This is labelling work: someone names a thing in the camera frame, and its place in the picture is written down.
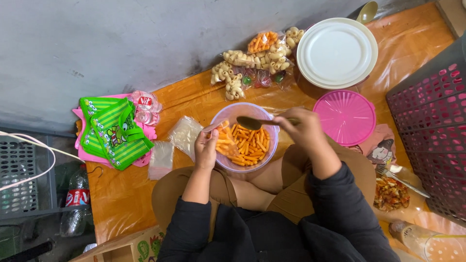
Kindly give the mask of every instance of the green tote bag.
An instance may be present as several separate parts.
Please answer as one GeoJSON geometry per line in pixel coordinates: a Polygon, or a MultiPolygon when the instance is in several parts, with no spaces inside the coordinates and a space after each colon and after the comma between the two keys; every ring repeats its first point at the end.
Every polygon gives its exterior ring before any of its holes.
{"type": "Polygon", "coordinates": [[[82,97],[79,100],[79,105],[86,119],[86,128],[82,133],[80,143],[86,153],[106,158],[97,134],[90,123],[90,119],[94,114],[118,103],[120,100],[121,98],[111,97],[82,97]]]}
{"type": "Polygon", "coordinates": [[[105,157],[118,170],[124,170],[154,146],[134,122],[134,111],[133,102],[124,98],[91,117],[105,157]]]}

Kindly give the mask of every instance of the water bottle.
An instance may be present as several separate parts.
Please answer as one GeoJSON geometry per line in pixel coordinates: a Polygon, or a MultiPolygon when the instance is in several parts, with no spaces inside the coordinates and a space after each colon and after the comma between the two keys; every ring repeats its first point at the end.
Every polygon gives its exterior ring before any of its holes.
{"type": "Polygon", "coordinates": [[[139,112],[136,113],[136,120],[143,124],[155,126],[160,122],[160,114],[140,110],[139,112]]]}
{"type": "MultiPolygon", "coordinates": [[[[65,207],[89,204],[89,181],[86,165],[82,164],[79,170],[71,177],[65,207]]],[[[60,236],[70,237],[82,235],[86,228],[86,219],[92,214],[90,208],[75,209],[64,212],[60,223],[60,236]]]]}
{"type": "Polygon", "coordinates": [[[133,103],[137,105],[140,110],[152,113],[159,113],[162,111],[162,104],[157,101],[157,96],[152,93],[144,91],[134,91],[131,94],[133,103]]]}

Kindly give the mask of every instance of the black sleeve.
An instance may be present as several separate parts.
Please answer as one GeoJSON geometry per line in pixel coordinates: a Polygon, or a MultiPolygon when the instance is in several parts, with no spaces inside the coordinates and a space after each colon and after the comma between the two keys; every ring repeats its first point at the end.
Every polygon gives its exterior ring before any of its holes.
{"type": "Polygon", "coordinates": [[[188,261],[200,252],[209,238],[211,203],[200,204],[178,199],[157,261],[188,261]]]}
{"type": "Polygon", "coordinates": [[[346,163],[328,179],[308,177],[320,224],[346,237],[367,261],[400,261],[346,163]]]}

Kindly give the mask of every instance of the plastic lid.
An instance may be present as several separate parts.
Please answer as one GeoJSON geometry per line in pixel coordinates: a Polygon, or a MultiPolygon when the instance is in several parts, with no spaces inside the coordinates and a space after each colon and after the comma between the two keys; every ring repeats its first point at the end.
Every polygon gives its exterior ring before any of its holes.
{"type": "Polygon", "coordinates": [[[374,105],[362,95],[337,90],[323,95],[313,111],[319,114],[323,131],[342,146],[365,141],[376,127],[374,105]]]}
{"type": "Polygon", "coordinates": [[[368,75],[372,57],[377,58],[371,43],[375,39],[369,40],[367,31],[371,35],[362,24],[345,18],[315,24],[298,45],[301,73],[311,83],[329,89],[346,88],[360,82],[368,75]]]}

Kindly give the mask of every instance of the concrete wall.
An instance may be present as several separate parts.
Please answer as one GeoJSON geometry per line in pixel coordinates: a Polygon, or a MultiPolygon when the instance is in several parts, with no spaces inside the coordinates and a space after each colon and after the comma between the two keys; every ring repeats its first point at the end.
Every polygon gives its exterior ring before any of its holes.
{"type": "Polygon", "coordinates": [[[2,0],[0,122],[71,131],[84,96],[153,91],[262,30],[345,17],[367,0],[2,0]]]}

